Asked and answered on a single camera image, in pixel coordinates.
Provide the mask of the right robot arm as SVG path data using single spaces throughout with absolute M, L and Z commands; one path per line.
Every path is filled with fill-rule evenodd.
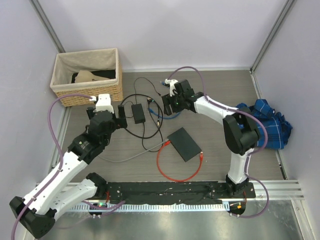
M 165 79 L 164 85 L 169 88 L 169 93 L 161 97 L 166 115 L 189 110 L 223 125 L 225 142 L 231 151 L 225 190 L 230 197 L 238 197 L 248 186 L 245 171 L 261 137 L 250 110 L 222 104 L 202 92 L 195 93 L 188 80 Z

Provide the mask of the black network switch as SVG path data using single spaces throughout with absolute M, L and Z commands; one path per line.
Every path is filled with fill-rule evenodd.
M 188 162 L 202 151 L 184 127 L 171 133 L 167 139 L 185 162 Z

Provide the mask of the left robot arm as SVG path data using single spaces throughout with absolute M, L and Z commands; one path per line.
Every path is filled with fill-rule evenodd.
M 79 185 L 62 192 L 70 180 L 86 168 L 105 147 L 112 133 L 128 126 L 125 107 L 118 106 L 118 115 L 108 109 L 87 108 L 89 124 L 75 137 L 62 155 L 62 161 L 47 177 L 24 197 L 15 196 L 9 206 L 16 218 L 36 239 L 45 236 L 58 218 L 77 203 L 88 199 L 102 199 L 107 182 L 98 174 L 90 173 Z

